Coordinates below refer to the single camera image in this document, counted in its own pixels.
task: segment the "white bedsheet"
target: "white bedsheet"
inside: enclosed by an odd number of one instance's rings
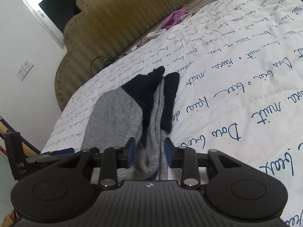
[[[70,99],[42,152],[80,149],[102,93],[164,66],[178,71],[171,139],[219,149],[281,180],[282,219],[303,212],[303,3],[219,0],[105,68]],[[170,178],[175,174],[170,171]]]

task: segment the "electrical socket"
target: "electrical socket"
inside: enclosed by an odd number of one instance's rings
[[[27,72],[25,71],[25,69],[23,67],[20,67],[18,72],[16,73],[17,77],[22,81],[25,76],[26,76]]]
[[[29,60],[27,59],[23,64],[22,64],[22,67],[24,68],[24,70],[26,72],[29,72],[32,68],[33,68],[34,64]]]

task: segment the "brown headboard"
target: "brown headboard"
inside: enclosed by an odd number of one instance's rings
[[[116,58],[161,19],[191,1],[76,0],[81,13],[64,29],[67,53],[55,77],[60,109],[63,110],[76,90],[93,77],[90,71],[93,59],[100,55]],[[97,63],[99,70],[104,63]]]

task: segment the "pink cloth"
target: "pink cloth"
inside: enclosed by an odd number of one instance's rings
[[[165,20],[163,20],[163,22],[161,23],[161,29],[169,29],[174,25],[179,24],[180,21],[180,17],[182,15],[187,14],[188,12],[186,12],[185,10],[179,9],[176,10],[174,12],[172,12]]]

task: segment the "gray garment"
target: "gray garment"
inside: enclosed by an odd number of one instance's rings
[[[135,138],[134,162],[130,169],[118,169],[119,181],[167,180],[164,139],[168,134],[160,129],[163,88],[164,80],[155,91],[148,127],[142,127],[141,107],[122,88],[103,94],[94,106],[81,149],[97,147],[103,152],[109,147],[123,147],[130,137]],[[99,168],[93,171],[92,183],[98,181],[99,172]]]

